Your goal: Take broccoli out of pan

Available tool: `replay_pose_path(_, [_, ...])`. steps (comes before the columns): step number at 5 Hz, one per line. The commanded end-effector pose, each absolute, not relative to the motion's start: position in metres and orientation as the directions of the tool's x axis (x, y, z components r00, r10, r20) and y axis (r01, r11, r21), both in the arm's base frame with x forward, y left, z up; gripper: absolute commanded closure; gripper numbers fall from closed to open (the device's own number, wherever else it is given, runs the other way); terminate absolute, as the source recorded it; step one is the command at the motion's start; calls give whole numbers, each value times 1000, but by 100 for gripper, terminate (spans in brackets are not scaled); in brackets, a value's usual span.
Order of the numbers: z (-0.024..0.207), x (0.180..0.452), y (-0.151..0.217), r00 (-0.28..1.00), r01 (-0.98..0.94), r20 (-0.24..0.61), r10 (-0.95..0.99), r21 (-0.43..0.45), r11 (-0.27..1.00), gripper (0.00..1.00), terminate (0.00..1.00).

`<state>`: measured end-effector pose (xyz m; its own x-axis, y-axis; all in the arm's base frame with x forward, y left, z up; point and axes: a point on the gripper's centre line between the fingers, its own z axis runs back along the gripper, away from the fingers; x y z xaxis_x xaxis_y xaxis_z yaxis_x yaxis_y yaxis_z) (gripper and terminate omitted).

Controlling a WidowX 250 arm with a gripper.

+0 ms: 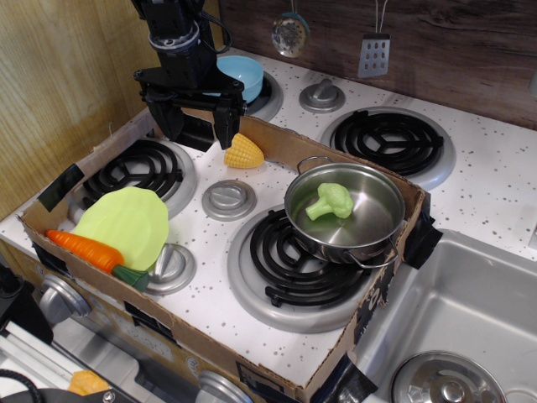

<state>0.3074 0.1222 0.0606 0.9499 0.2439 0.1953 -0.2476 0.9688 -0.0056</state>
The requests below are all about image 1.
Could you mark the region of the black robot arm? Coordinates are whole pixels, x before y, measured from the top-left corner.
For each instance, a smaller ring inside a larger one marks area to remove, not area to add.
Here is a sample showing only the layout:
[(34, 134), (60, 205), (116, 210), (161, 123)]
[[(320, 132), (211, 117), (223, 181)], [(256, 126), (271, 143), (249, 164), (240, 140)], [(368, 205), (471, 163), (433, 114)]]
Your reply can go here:
[(244, 85), (217, 66), (214, 17), (202, 1), (136, 1), (133, 6), (149, 27), (149, 44), (160, 62), (133, 77), (164, 136), (202, 151), (214, 142), (230, 148), (247, 103)]

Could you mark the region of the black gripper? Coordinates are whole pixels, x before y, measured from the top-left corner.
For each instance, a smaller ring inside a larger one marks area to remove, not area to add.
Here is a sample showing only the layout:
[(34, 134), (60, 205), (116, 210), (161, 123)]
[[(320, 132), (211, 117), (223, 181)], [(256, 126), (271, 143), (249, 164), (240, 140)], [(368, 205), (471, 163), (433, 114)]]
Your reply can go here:
[(135, 71), (142, 96), (164, 136), (176, 141), (185, 118), (180, 107), (214, 110), (214, 130), (222, 149), (229, 149), (240, 128), (244, 85), (221, 72), (216, 52), (198, 39), (186, 43), (151, 38), (160, 66)]

